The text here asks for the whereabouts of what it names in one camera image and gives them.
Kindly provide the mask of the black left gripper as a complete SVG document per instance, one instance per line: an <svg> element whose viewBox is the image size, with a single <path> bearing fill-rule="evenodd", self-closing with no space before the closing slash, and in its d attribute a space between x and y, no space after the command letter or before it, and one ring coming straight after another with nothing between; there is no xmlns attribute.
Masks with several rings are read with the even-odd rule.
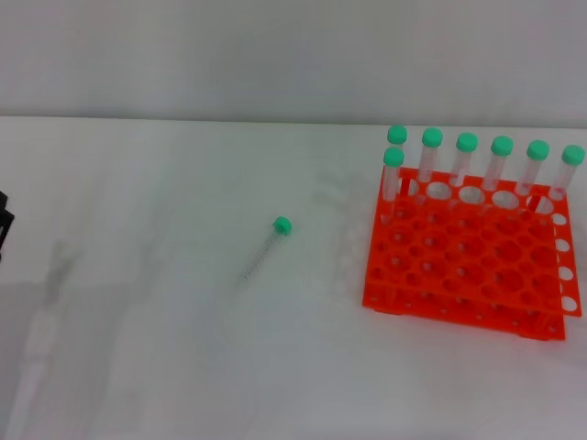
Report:
<svg viewBox="0 0 587 440"><path fill-rule="evenodd" d="M8 232L15 219L15 216L8 211L7 203L7 195L0 192L0 250L3 249Z"/></svg>

